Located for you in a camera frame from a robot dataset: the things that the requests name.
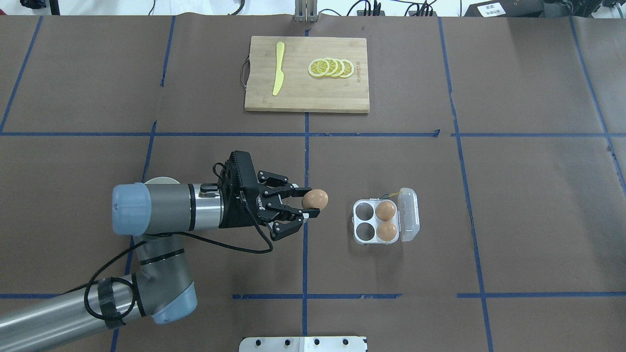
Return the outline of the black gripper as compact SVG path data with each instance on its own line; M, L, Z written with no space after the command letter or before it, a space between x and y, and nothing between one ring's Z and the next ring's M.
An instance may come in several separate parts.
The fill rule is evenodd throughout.
M299 232L309 220L317 218L321 209L296 209L275 203L278 198L303 198L312 191L289 182L288 176L265 170L258 172L259 185L248 189L219 183L222 198L222 215L219 229L250 227L255 223L270 229L272 241L277 242Z

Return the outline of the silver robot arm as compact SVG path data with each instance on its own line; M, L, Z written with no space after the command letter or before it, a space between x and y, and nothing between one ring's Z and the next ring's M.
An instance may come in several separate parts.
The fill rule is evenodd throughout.
M3 352L40 352L151 316L159 325L197 307L182 238L230 250L266 254L273 242L299 232L327 206L324 190L300 188L286 176L221 163L217 183L178 183L157 177L112 192L112 227L134 244L88 282L1 319ZM135 252L139 271L101 278Z

